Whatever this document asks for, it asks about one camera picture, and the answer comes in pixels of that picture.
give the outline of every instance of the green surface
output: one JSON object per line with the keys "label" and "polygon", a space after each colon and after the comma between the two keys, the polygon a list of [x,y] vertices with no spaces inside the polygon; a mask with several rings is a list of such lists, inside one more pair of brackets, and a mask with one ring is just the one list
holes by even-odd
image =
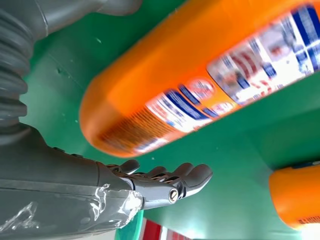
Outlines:
{"label": "green surface", "polygon": [[139,211],[127,226],[118,229],[115,240],[139,240],[143,222],[143,212]]}
{"label": "green surface", "polygon": [[[48,144],[106,164],[125,159],[88,145],[78,124],[82,94],[92,77],[147,33],[183,0],[145,0],[137,14],[87,16],[39,42],[26,80],[23,122]],[[214,177],[201,193],[145,216],[191,238],[298,240],[279,220],[268,189],[271,169],[320,154],[319,75],[305,79],[168,146],[139,157],[142,171],[205,163]]]}

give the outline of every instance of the metal screw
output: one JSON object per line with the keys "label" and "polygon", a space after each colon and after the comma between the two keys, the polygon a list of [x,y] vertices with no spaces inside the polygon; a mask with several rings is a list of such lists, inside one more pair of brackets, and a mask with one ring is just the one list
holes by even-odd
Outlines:
{"label": "metal screw", "polygon": [[171,204],[174,204],[175,202],[177,202],[178,200],[178,197],[179,197],[179,193],[178,193],[178,190],[177,190],[176,188],[172,188],[171,190],[170,190],[169,201]]}

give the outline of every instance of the orange plastic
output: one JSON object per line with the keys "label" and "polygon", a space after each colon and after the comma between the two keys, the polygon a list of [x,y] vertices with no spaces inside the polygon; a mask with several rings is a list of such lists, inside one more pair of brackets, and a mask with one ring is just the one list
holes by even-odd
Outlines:
{"label": "orange plastic", "polygon": [[[82,103],[81,128],[91,145],[108,154],[126,158],[149,152],[187,133],[162,121],[146,105],[196,78],[211,80],[214,90],[212,98],[202,101],[202,107],[227,102],[232,108],[213,122],[238,110],[242,106],[213,81],[208,65],[309,2],[189,0],[94,79]],[[320,10],[318,3],[312,4]],[[136,150],[155,137],[165,141]]]}
{"label": "orange plastic", "polygon": [[274,172],[269,185],[278,214],[291,228],[320,224],[320,162]]}

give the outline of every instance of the orange bottle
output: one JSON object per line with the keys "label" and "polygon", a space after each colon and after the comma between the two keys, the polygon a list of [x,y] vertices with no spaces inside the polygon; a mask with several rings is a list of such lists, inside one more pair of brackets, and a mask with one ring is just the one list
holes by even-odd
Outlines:
{"label": "orange bottle", "polygon": [[317,71],[318,16],[315,0],[189,0],[94,79],[81,128],[118,157],[183,137]]}
{"label": "orange bottle", "polygon": [[297,230],[309,225],[320,229],[320,161],[280,169],[269,179],[272,200],[278,216]]}

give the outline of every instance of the gray robotic arm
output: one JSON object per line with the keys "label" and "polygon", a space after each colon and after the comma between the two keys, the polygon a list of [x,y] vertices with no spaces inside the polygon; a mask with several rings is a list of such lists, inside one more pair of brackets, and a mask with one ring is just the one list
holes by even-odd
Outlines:
{"label": "gray robotic arm", "polygon": [[89,13],[127,15],[142,0],[0,1],[0,239],[72,239],[123,227],[140,209],[195,194],[212,176],[207,165],[183,164],[134,173],[135,160],[104,165],[48,146],[19,121],[20,95],[35,41]]}

